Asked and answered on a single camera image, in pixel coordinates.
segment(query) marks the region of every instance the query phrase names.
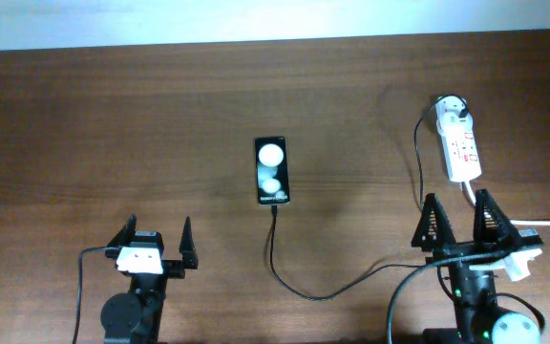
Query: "wooden table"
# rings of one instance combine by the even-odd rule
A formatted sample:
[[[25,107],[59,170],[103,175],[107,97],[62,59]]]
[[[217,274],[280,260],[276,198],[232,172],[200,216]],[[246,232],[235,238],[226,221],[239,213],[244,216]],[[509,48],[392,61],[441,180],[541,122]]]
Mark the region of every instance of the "wooden table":
[[[299,343],[378,339],[394,287],[386,270],[333,301],[281,287],[264,260],[268,208],[255,200],[253,139],[287,139],[292,203],[275,261],[323,294],[376,262],[421,263],[413,127],[434,96],[469,102],[483,175],[515,219],[550,219],[550,31],[0,52],[0,343],[69,343],[76,257],[135,213],[178,259],[192,219],[199,270],[168,286],[160,339]],[[428,191],[458,240],[473,209],[444,169],[434,115],[419,131]],[[550,227],[532,276],[499,291],[547,316]],[[129,279],[85,261],[80,340]],[[514,303],[507,307],[522,310]],[[398,333],[452,327],[453,307],[423,274],[395,312]]]

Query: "brown wooden surface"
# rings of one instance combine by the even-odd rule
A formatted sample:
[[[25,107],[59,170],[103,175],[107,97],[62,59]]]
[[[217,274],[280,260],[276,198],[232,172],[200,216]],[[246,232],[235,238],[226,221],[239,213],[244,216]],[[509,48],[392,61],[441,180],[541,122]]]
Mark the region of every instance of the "brown wooden surface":
[[[431,97],[464,95],[487,187],[511,218],[550,219],[550,32],[0,53],[0,343],[68,343],[77,253],[131,213],[177,258],[186,215],[201,264],[172,281],[160,338],[298,343],[383,335],[407,270],[330,302],[282,288],[264,262],[268,208],[255,201],[252,139],[287,138],[292,203],[276,264],[296,288],[340,288],[375,261],[422,262],[413,127]],[[458,240],[473,209],[449,183],[434,117],[419,137],[427,190]],[[500,291],[543,310],[550,343],[550,227],[532,276]],[[102,304],[129,279],[85,263],[80,342],[99,342]],[[505,306],[520,308],[514,303]],[[400,333],[452,327],[432,271],[404,291]]]

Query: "power strip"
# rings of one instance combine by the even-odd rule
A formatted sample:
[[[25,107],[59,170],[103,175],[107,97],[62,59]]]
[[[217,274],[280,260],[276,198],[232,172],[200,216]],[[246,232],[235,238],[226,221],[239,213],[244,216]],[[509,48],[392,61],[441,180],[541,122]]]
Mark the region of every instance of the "power strip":
[[[452,182],[463,183],[481,175],[478,161],[473,117],[468,114],[461,118],[460,112],[466,105],[454,96],[438,100],[436,108],[436,128],[443,141],[447,162],[447,172]]]

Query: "white background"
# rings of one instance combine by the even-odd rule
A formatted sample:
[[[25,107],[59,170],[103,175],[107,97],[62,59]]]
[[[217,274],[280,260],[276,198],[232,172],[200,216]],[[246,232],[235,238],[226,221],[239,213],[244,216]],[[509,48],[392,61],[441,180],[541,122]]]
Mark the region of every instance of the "white background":
[[[0,0],[0,50],[550,28],[550,0]]]

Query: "black rectangular device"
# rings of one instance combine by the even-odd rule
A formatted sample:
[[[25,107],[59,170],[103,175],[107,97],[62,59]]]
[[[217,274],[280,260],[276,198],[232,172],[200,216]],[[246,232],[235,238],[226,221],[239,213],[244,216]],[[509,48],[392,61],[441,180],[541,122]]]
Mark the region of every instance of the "black rectangular device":
[[[254,153],[258,204],[290,203],[286,139],[284,137],[254,139]]]

